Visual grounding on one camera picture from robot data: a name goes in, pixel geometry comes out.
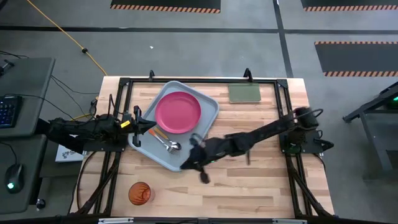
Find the gray tray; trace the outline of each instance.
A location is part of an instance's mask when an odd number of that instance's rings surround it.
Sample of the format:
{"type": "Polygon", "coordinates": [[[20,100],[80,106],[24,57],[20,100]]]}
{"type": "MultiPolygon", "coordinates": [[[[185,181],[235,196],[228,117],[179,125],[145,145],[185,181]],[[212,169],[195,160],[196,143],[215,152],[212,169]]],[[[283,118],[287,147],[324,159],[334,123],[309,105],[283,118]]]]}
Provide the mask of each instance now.
{"type": "Polygon", "coordinates": [[[160,165],[168,168],[171,171],[179,172],[181,171],[180,166],[188,159],[189,150],[192,148],[189,143],[189,138],[191,134],[197,133],[200,136],[205,137],[218,115],[220,106],[218,105],[217,101],[215,101],[211,97],[206,96],[194,90],[193,88],[184,85],[183,83],[171,81],[163,86],[159,94],[149,105],[145,114],[142,115],[142,118],[150,121],[155,121],[155,108],[159,100],[162,99],[165,95],[176,91],[183,91],[193,95],[199,101],[201,108],[201,116],[198,124],[187,133],[172,134],[164,131],[160,126],[157,126],[160,130],[162,130],[164,134],[169,137],[170,140],[179,142],[182,146],[182,149],[179,152],[171,154],[166,151],[166,148],[162,145],[162,143],[156,140],[156,138],[150,135],[148,132],[146,132],[144,135],[139,136],[139,139],[141,141],[141,147],[136,147],[135,145],[133,145],[132,134],[129,135],[129,144],[133,149],[155,160],[160,165]]]}

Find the black mat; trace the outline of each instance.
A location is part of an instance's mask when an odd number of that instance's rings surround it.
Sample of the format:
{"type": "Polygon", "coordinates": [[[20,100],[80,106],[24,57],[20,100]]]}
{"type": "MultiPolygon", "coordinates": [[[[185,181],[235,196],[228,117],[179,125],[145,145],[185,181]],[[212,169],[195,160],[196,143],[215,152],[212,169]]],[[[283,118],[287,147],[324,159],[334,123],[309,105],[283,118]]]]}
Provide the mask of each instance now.
{"type": "Polygon", "coordinates": [[[396,10],[397,0],[301,0],[305,11],[396,10]]]}
{"type": "Polygon", "coordinates": [[[327,77],[398,77],[396,41],[317,41],[315,48],[327,77]]]}
{"type": "Polygon", "coordinates": [[[221,0],[112,0],[111,9],[220,13],[221,0]]]}

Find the yellow cable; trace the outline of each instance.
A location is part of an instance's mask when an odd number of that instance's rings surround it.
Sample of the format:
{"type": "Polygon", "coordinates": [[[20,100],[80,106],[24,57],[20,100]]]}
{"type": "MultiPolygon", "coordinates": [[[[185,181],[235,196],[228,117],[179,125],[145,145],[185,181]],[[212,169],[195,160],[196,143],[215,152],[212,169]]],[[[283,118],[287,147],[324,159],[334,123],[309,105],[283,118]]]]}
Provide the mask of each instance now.
{"type": "MultiPolygon", "coordinates": [[[[30,0],[26,0],[31,4],[41,15],[43,15],[46,19],[48,19],[52,24],[54,24],[60,31],[62,31],[65,35],[67,35],[71,40],[74,41],[82,50],[84,47],[79,44],[73,37],[71,37],[67,32],[65,32],[60,26],[58,26],[53,20],[51,20],[48,16],[46,16],[38,7],[35,6],[30,0]]],[[[105,72],[105,70],[99,65],[99,63],[91,56],[88,52],[86,54],[89,56],[89,58],[97,65],[97,67],[104,73],[105,76],[108,76],[108,74],[105,72]]]]}
{"type": "Polygon", "coordinates": [[[91,114],[83,114],[83,115],[77,116],[76,118],[71,119],[71,121],[74,121],[74,120],[77,120],[77,119],[80,119],[80,118],[85,118],[85,117],[88,117],[88,116],[91,116],[91,114]]]}

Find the pink plate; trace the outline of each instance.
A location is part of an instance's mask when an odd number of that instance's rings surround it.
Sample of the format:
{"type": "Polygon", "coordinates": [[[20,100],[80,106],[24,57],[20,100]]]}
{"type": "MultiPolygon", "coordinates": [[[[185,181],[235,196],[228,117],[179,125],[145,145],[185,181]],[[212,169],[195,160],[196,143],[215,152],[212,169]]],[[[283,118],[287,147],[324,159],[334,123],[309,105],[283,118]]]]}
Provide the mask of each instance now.
{"type": "Polygon", "coordinates": [[[182,134],[192,130],[201,115],[198,100],[189,93],[173,92],[164,96],[155,109],[157,124],[165,131],[182,134]]]}

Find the orange striped tape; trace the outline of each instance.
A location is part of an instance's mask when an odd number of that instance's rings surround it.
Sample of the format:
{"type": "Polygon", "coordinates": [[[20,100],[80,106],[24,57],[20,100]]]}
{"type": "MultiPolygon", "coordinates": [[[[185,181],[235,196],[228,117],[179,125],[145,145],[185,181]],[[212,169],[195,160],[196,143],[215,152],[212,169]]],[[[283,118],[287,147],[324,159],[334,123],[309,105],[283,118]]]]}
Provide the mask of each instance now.
{"type": "Polygon", "coordinates": [[[397,41],[316,41],[318,44],[398,44],[397,41]]]}
{"type": "Polygon", "coordinates": [[[337,71],[337,72],[323,72],[326,77],[398,77],[397,71],[386,72],[355,72],[355,71],[337,71]]]}
{"type": "Polygon", "coordinates": [[[197,13],[220,13],[219,9],[194,8],[194,7],[167,7],[167,6],[135,6],[114,4],[111,9],[128,9],[143,11],[163,11],[163,12],[197,12],[197,13]]]}
{"type": "Polygon", "coordinates": [[[315,6],[305,7],[307,12],[321,12],[321,11],[368,11],[368,10],[397,10],[398,5],[384,5],[384,6],[315,6]]]}

